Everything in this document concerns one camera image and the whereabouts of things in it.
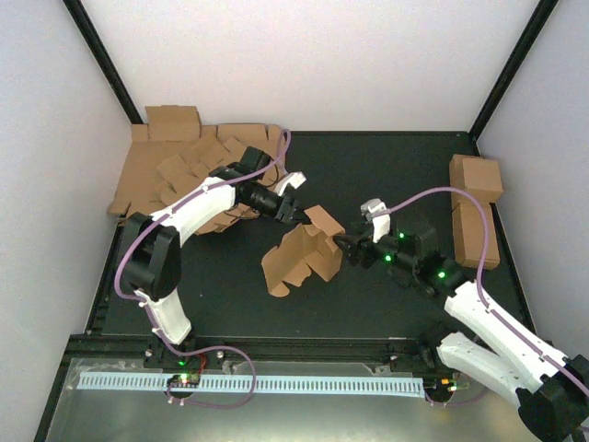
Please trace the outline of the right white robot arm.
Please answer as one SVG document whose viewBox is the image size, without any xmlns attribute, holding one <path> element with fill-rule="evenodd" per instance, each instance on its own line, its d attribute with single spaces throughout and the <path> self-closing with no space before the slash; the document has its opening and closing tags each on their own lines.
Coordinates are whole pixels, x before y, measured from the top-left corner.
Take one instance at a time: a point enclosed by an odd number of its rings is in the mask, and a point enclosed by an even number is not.
<svg viewBox="0 0 589 442">
<path fill-rule="evenodd" d="M 423 232 L 338 234 L 335 244 L 352 265 L 382 262 L 401 286 L 414 286 L 468 327 L 421 344 L 421 365 L 464 373 L 510 402 L 541 441 L 582 441 L 588 418 L 588 359 L 571 357 L 542 340 L 502 308 Z"/>
</svg>

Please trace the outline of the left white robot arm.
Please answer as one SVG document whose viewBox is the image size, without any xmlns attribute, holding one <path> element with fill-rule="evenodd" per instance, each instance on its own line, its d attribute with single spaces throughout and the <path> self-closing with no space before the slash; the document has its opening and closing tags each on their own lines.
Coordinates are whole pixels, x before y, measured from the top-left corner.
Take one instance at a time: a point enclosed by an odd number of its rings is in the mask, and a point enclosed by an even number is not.
<svg viewBox="0 0 589 442">
<path fill-rule="evenodd" d="M 242 158 L 209 173 L 198 187 L 177 202 L 150 215 L 134 213 L 123 229 L 125 248 L 114 276 L 122 299 L 134 300 L 147 312 L 154 333 L 167 342 L 165 356 L 177 367 L 190 366 L 197 357 L 196 342 L 188 339 L 191 322 L 179 299 L 181 248 L 201 227 L 218 215 L 244 204 L 260 215 L 283 224 L 308 224 L 309 217 L 287 192 L 305 181 L 290 172 L 272 190 L 261 184 L 276 159 L 255 147 Z"/>
</svg>

